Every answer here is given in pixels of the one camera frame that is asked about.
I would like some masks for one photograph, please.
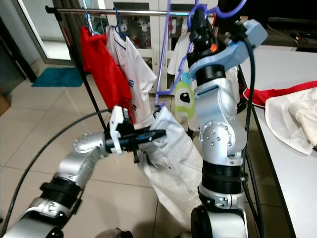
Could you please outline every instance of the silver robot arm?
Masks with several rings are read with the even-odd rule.
[[[241,151],[247,134],[240,125],[230,80],[225,72],[248,57],[243,41],[254,50],[267,37],[264,28],[255,20],[235,23],[235,32],[227,34],[227,48],[211,52],[216,41],[202,10],[193,17],[190,40],[194,51],[187,55],[192,78],[197,80],[195,111],[200,124],[203,147],[203,177],[198,193],[202,204],[191,215],[193,238],[247,238],[245,194],[241,182]]]
[[[75,141],[52,181],[42,184],[41,196],[33,200],[4,238],[62,238],[61,229],[78,210],[81,193],[100,159],[110,153],[133,151],[137,160],[138,144],[166,135],[165,130],[148,127],[135,130],[127,110],[118,106],[112,110],[109,125],[109,133],[89,133]]]

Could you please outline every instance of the blue mat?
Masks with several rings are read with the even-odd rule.
[[[32,87],[80,87],[82,83],[76,68],[47,68]]]

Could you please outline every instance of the table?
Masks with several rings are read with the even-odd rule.
[[[317,80],[317,54],[283,50],[255,50],[258,90],[288,88]],[[241,65],[250,85],[250,61]],[[265,122],[264,109],[253,114],[269,157],[286,219],[293,237],[317,237],[317,152],[303,155],[278,140]]]

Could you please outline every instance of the white cloth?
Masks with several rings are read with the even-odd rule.
[[[151,129],[165,129],[166,136],[140,145],[144,153],[140,151],[139,169],[149,179],[160,203],[190,230],[191,212],[201,204],[197,187],[202,180],[203,159],[166,107],[152,121]]]
[[[179,37],[172,58],[169,61],[167,73],[175,75],[175,80],[178,76],[178,68],[184,56],[187,54],[187,49],[190,43],[189,32]],[[197,117],[192,111],[195,111],[195,99],[193,91],[197,88],[197,83],[189,75],[188,63],[185,60],[183,65],[183,75],[181,76],[180,85],[177,85],[175,90],[175,117],[176,120],[183,124],[188,123],[188,127],[193,131],[199,130]],[[226,72],[226,78],[232,83],[233,96],[236,103],[240,101],[239,83],[238,83],[238,68],[233,67]]]
[[[303,154],[311,154],[317,143],[317,88],[269,98],[265,120],[278,139]]]
[[[106,47],[127,79],[132,100],[130,110],[134,123],[139,123],[151,114],[149,91],[157,76],[144,62],[129,37],[122,40],[115,27],[106,27]]]

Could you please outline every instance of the clothing rack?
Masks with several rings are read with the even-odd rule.
[[[88,92],[88,95],[94,105],[94,108],[96,112],[99,111],[99,107],[97,105],[96,99],[94,97],[93,92],[91,91],[91,88],[89,86],[89,83],[87,81],[84,67],[81,64],[80,57],[76,51],[76,48],[74,44],[72,43],[67,30],[64,26],[61,14],[86,14],[86,12],[94,15],[103,15],[103,14],[109,14],[109,15],[116,15],[116,11],[112,9],[75,9],[75,8],[57,8],[57,7],[45,7],[45,10],[47,13],[54,14],[55,18],[59,24],[59,27],[62,31],[63,37],[65,39],[65,42],[67,44],[70,57],[75,63],[76,68],[78,69],[80,76],[84,82],[84,85],[86,87],[86,90]],[[167,15],[166,11],[151,11],[151,10],[118,10],[118,13],[120,15],[136,15],[136,16],[165,16]],[[169,13],[170,16],[188,16],[189,12],[183,12],[183,11],[172,11]],[[103,129],[106,131],[106,124],[101,116],[101,114],[98,114],[99,120],[103,126]]]

